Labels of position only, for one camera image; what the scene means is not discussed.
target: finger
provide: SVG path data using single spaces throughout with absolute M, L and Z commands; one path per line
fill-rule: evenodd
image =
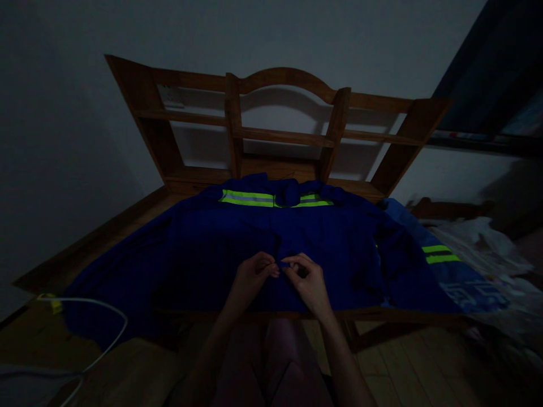
M 306 269 L 311 270 L 315 263 L 312 261 L 307 260 L 305 257 L 302 256 L 292 256 L 292 257 L 285 257 L 283 260 L 281 260 L 284 263 L 298 263 L 302 266 L 304 266 Z
M 285 272 L 287 277 L 292 281 L 292 283 L 294 284 L 294 287 L 297 287 L 298 284 L 302 280 L 302 278 L 298 275 L 298 273 L 290 267 L 283 267 L 283 271 Z
M 259 261 L 264 261 L 264 260 L 267 260 L 270 263 L 275 263 L 275 259 L 273 258 L 273 256 L 271 254 L 267 254 L 265 252 L 258 252 L 253 257 L 248 259 L 248 261 L 250 261 L 252 264 L 256 264 Z
M 305 253 L 300 253 L 298 254 L 299 256 L 302 256 L 302 257 L 305 257 L 307 260 L 309 260 L 310 262 L 314 263 L 313 259 L 311 257 L 309 257 L 307 254 Z
M 258 274 L 258 278 L 265 280 L 274 272 L 279 272 L 279 267 L 275 263 L 267 265 L 266 268 L 263 269 L 260 274 Z

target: reflective stripe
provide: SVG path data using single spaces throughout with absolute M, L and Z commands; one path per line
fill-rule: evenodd
M 273 207 L 273 202 L 239 201 L 239 200 L 233 200 L 229 198 L 221 198 L 220 202 L 227 202 L 229 204 L 235 204 L 235 205 Z
M 433 253 L 433 252 L 451 252 L 447 246 L 437 245 L 437 246 L 426 246 L 423 247 L 424 253 Z
M 239 191 L 232 191 L 232 190 L 229 190 L 229 189 L 223 189 L 222 193 L 223 193 L 223 196 L 224 195 L 232 195 L 232 196 L 235 196 L 235 197 L 264 198 L 264 199 L 273 200 L 273 195 L 261 194 L 261 193 L 257 193 L 257 192 L 239 192 Z
M 445 263 L 450 261 L 462 261 L 455 254 L 448 254 L 446 256 L 430 256 L 426 257 L 428 264 Z
M 294 206 L 281 206 L 275 203 L 275 197 L 270 194 L 256 192 L 240 192 L 229 189 L 222 190 L 222 198 L 219 202 L 228 202 L 234 205 L 297 208 L 310 206 L 334 205 L 332 201 L 322 199 L 318 194 L 308 194 L 300 197 L 300 203 Z
M 229 199 L 234 201 L 252 201 L 252 202 L 273 202 L 273 197 L 271 198 L 254 198 L 254 197 L 239 197 L 236 195 L 224 195 L 221 199 Z

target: hand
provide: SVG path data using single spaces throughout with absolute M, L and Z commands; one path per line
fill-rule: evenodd
M 329 315 L 332 315 L 332 307 L 328 299 L 328 293 L 326 292 L 321 266 L 313 262 L 304 253 L 286 257 L 281 261 L 290 264 L 290 267 L 283 267 L 283 271 L 292 281 L 301 299 L 313 315 L 321 322 Z M 304 267 L 307 271 L 305 278 L 298 275 L 300 266 Z
M 234 323 L 242 316 L 268 276 L 279 277 L 279 267 L 270 254 L 258 252 L 239 265 L 230 294 L 222 310 L 222 314 L 227 316 L 230 323 Z

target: wooden shelf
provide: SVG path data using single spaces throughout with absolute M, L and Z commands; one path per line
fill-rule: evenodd
M 222 184 L 232 178 L 230 170 L 205 167 L 182 167 L 164 176 L 166 181 Z
M 330 178 L 328 180 L 328 185 L 343 188 L 347 192 L 364 197 L 368 201 L 373 202 L 374 204 L 386 197 L 385 194 L 383 194 L 381 191 L 379 191 L 367 181 L 353 181 Z
M 294 178 L 299 183 L 303 183 L 317 179 L 317 164 L 317 161 L 300 158 L 243 154 L 242 177 L 266 172 L 270 180 Z
M 391 144 L 403 144 L 403 145 L 414 145 L 414 146 L 421 145 L 421 141 L 413 140 L 412 138 L 390 135 L 390 134 L 383 134 L 383 133 L 357 131 L 357 130 L 345 130 L 343 132 L 343 138 L 350 138 L 352 140 L 387 142 Z
M 172 122 L 210 124 L 217 126 L 226 126 L 226 119 L 219 116 L 201 115 L 196 113 L 186 113 L 176 110 L 138 110 L 136 116 L 145 119 L 170 120 Z
M 306 133 L 295 133 L 279 130 L 265 130 L 251 127 L 242 127 L 240 130 L 234 132 L 233 137 L 322 147 L 333 147 L 335 145 L 334 141 L 321 135 L 310 135 Z

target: yellow reflective tape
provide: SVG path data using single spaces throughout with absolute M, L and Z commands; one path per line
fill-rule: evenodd
M 311 194 L 311 195 L 304 195 L 302 197 L 300 197 L 300 200 L 301 201 L 304 201 L 304 200 L 308 200 L 308 199 L 320 199 L 321 197 L 319 196 L 319 194 Z
M 220 201 L 228 202 L 229 204 L 235 204 L 235 205 L 273 207 L 273 202 L 238 201 L 238 200 L 230 199 L 230 198 L 221 198 Z
M 291 206 L 291 207 L 327 206 L 327 205 L 333 205 L 333 204 L 334 203 L 331 201 L 317 201 L 317 202 L 299 203 L 298 205 Z
M 450 251 L 451 251 L 451 249 L 449 249 L 447 246 L 443 246 L 443 245 L 423 247 L 423 252 L 424 253 L 450 252 Z
M 447 254 L 445 256 L 430 256 L 426 257 L 428 264 L 445 263 L 450 261 L 462 261 L 455 254 Z
M 229 189 L 223 189 L 222 190 L 223 195 L 232 195 L 232 196 L 239 196 L 244 198 L 265 198 L 265 199 L 273 199 L 273 195 L 270 194 L 261 194 L 257 192 L 240 192 L 240 191 L 233 191 Z

